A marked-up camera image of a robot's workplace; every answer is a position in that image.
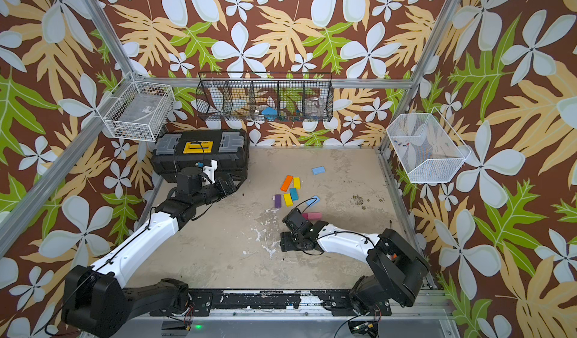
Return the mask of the pink block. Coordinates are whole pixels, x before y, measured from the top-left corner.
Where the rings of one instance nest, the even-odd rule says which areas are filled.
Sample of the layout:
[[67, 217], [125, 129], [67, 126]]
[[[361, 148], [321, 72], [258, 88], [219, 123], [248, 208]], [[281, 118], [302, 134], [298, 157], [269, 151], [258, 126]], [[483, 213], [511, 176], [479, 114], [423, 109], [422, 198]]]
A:
[[307, 218], [309, 220], [320, 220], [322, 218], [322, 213], [319, 212], [308, 213]]

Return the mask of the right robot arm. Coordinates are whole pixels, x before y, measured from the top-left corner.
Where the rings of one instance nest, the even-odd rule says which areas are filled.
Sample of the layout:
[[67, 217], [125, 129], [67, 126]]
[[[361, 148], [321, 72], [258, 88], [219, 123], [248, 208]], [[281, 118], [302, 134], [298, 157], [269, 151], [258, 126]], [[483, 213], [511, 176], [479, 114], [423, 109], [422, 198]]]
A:
[[364, 234], [338, 228], [324, 221], [311, 222], [295, 208], [282, 223], [284, 252], [336, 253], [368, 264], [372, 274], [362, 276], [349, 291], [349, 301], [357, 314], [380, 312], [388, 315], [393, 300], [412, 307], [421, 291], [430, 266], [404, 238], [393, 229], [381, 234]]

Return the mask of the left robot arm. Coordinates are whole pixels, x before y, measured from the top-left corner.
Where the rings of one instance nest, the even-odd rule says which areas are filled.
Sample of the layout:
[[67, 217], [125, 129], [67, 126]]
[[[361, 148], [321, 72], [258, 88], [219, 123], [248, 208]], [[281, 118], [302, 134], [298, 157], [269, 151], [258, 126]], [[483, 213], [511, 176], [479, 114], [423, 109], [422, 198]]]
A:
[[89, 267], [78, 265], [67, 274], [60, 310], [64, 323], [97, 337], [111, 337], [140, 315], [191, 312], [189, 287], [184, 282], [168, 278], [140, 288], [127, 284], [165, 241], [199, 219], [199, 207], [211, 207], [234, 194], [245, 180], [230, 173], [209, 177], [196, 167], [180, 171], [176, 187], [129, 239]]

